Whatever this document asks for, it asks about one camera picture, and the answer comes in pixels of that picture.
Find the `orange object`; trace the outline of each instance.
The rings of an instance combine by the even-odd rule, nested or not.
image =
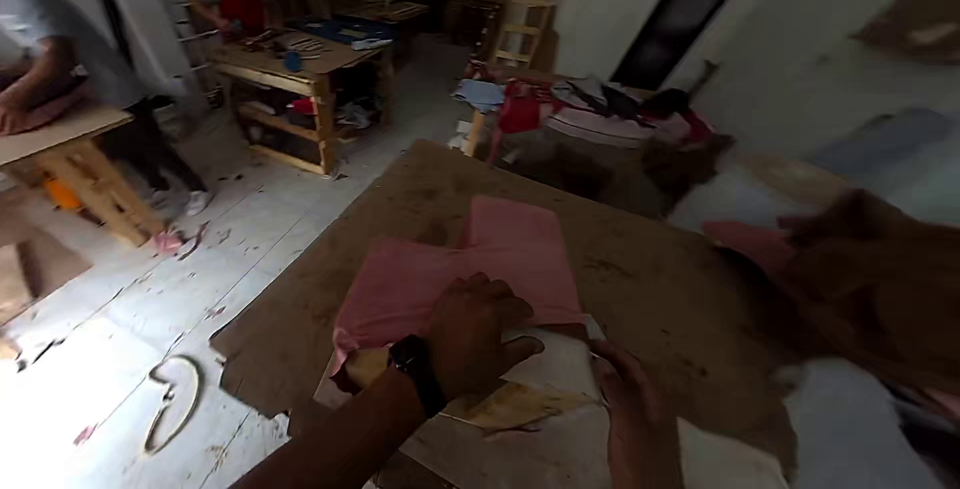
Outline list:
[[[66,186],[60,183],[60,180],[55,177],[44,179],[43,187],[47,189],[47,194],[50,195],[54,203],[64,210],[78,212],[84,207],[80,199],[77,198],[77,195],[73,194],[73,191],[66,188]]]

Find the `tiled floor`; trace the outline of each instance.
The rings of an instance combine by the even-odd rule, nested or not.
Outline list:
[[[216,191],[198,217],[177,221],[188,236],[209,222],[184,260],[135,249],[54,211],[37,195],[21,213],[94,266],[9,323],[4,334],[32,359],[21,372],[0,366],[0,472],[9,487],[226,487],[285,441],[286,420],[268,420],[219,389],[222,368],[211,334],[281,274],[346,206],[415,139],[446,142],[469,110],[450,99],[467,53],[422,37],[397,75],[394,123],[342,148],[340,173],[324,179],[251,156],[235,127],[215,114],[181,146]],[[198,362],[197,411],[156,455],[141,450],[161,403],[146,375],[169,355]],[[160,434],[192,395],[179,384]],[[76,442],[86,428],[89,438]]]

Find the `finger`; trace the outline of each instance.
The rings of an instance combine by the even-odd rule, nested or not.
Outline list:
[[[602,357],[594,357],[590,360],[590,367],[593,369],[593,379],[611,409],[620,409],[628,407],[630,399],[627,395],[627,389],[617,374],[617,369],[609,361]]]
[[[544,343],[540,339],[529,335],[507,341],[500,351],[500,375],[510,371],[510,368],[523,360],[540,354],[544,351],[544,348]]]
[[[500,321],[500,328],[507,330],[518,326],[523,321],[534,316],[534,308],[525,299],[516,296],[498,299],[492,302],[493,310]]]
[[[492,280],[481,286],[480,293],[483,296],[493,300],[499,300],[500,298],[511,298],[514,295],[514,291],[510,288],[510,285],[507,284],[507,281],[503,280],[502,278]]]
[[[639,386],[650,384],[650,377],[643,371],[641,360],[629,351],[610,341],[590,341],[590,349],[609,361],[623,380]]]
[[[465,280],[463,280],[461,277],[457,277],[453,279],[453,281],[446,286],[446,289],[443,291],[443,293],[446,294],[448,292],[456,292],[458,290],[463,290],[466,285],[467,285],[467,282]]]
[[[619,374],[621,381],[632,385],[640,394],[643,407],[651,421],[658,420],[663,412],[663,401],[653,380],[643,370],[641,360],[610,341],[590,341],[590,349],[608,361]]]
[[[477,273],[475,273],[475,274],[472,274],[472,275],[466,280],[466,287],[467,287],[467,288],[479,288],[479,287],[485,286],[485,285],[486,285],[487,283],[489,283],[489,282],[490,282],[490,278],[487,276],[487,274],[485,274],[485,273],[483,273],[483,272],[477,272]]]

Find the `wooden table leg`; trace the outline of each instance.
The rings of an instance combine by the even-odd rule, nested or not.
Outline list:
[[[319,147],[319,166],[323,174],[329,175],[337,166],[336,125],[333,110],[336,108],[337,95],[330,86],[330,76],[321,75],[315,86],[314,96],[310,98],[316,112],[317,144]]]
[[[383,112],[380,114],[380,124],[390,125],[394,114],[394,49],[388,46],[380,53],[378,63],[377,91],[383,97]]]
[[[477,142],[480,140],[480,132],[483,131],[484,122],[487,115],[480,110],[473,111],[473,122],[470,124],[470,134],[466,136],[466,145],[463,146],[463,154],[469,158],[474,156],[477,151]]]
[[[150,207],[150,204],[140,200],[137,191],[130,187],[123,174],[100,151],[100,148],[97,148],[96,144],[90,140],[84,140],[78,142],[76,150],[83,163],[101,181],[106,182],[108,192],[111,193],[113,199],[126,211],[133,222],[140,227],[140,230],[151,237],[166,230],[166,225],[163,224],[162,219],[154,212],[154,209]]]
[[[126,179],[90,141],[45,151],[36,157],[115,233],[143,245],[164,230],[163,222],[140,200]]]

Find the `dark door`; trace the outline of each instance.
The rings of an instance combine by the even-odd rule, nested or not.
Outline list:
[[[613,73],[613,81],[642,90],[659,88],[724,1],[660,0]]]

